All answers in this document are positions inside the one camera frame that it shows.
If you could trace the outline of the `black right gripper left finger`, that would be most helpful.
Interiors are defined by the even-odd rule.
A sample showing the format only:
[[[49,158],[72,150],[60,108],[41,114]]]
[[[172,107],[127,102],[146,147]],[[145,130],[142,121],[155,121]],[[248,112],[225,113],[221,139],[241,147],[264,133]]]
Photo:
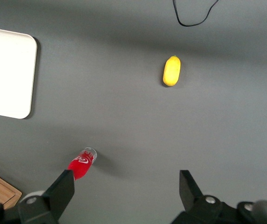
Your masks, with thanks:
[[[57,224],[75,192],[73,171],[65,170],[42,193],[32,193],[18,204],[22,224]]]

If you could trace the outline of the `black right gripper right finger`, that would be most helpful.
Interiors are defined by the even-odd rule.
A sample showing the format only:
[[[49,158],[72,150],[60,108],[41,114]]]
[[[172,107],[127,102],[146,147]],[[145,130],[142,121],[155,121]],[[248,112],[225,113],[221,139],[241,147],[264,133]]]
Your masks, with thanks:
[[[173,224],[226,224],[221,216],[223,203],[214,196],[204,195],[190,171],[179,174],[179,195],[183,203],[182,211]]]

